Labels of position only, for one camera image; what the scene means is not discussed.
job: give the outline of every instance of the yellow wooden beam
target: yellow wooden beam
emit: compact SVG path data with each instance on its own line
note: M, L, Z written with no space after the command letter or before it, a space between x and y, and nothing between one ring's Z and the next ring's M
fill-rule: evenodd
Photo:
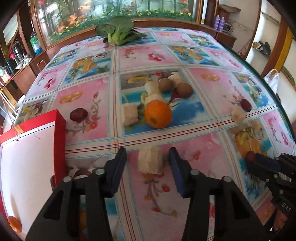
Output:
M284 63L285 63L287 56L289 54L289 51L290 51L292 40L293 40L293 34L292 34L291 30L288 28L284 46L282 48L279 59L274 67L275 69L277 69L278 72L280 72L282 67L284 66Z

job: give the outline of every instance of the orange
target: orange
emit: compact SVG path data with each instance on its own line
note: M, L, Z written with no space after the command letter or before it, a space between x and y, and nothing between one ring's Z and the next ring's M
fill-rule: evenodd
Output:
M145 108L145 121L153 128L165 128L172 121L172 110L163 101L153 100Z
M20 224L20 222L14 216L9 216L8 217L8 222L9 222L11 228L14 231L16 231L18 233L22 232L22 225Z

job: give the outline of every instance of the purple bottle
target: purple bottle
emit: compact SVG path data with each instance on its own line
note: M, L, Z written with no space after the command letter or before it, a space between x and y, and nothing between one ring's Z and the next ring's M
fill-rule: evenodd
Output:
M214 29L218 29L218 26L219 26L219 23L220 23L220 17L219 17L219 15L217 15L216 17L215 17L215 19L214 19L214 25L213 25L213 28Z
M219 22L218 31L222 32L225 25L225 19L222 17Z

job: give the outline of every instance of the metal screw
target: metal screw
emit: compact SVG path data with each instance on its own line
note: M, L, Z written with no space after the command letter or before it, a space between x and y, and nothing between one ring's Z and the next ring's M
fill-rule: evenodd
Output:
M223 177L223 180L224 180L225 182L227 182L227 183L229 183L229 182L232 181L231 177L229 177L229 176L225 176L225 177Z
M68 182L71 181L71 180L72 180L72 177L70 177L70 176L66 176L66 177L64 177L64 179L63 179L63 181L66 182L66 183L68 183Z
M196 170L196 169L192 169L192 170L190 171L190 174L191 174L191 175L194 175L194 176L197 176L199 173L200 173L200 171L199 171L199 170Z
M96 170L96 174L97 175L103 175L105 173L105 170L104 169L98 169Z

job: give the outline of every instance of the green leafy vegetable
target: green leafy vegetable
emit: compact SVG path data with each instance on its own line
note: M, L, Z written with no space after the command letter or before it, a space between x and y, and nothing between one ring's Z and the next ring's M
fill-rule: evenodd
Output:
M96 33L107 37L104 39L104 43L108 41L109 44L115 46L146 37L145 34L133 30L132 27L133 22L130 18L117 16L110 19L108 23L96 26Z

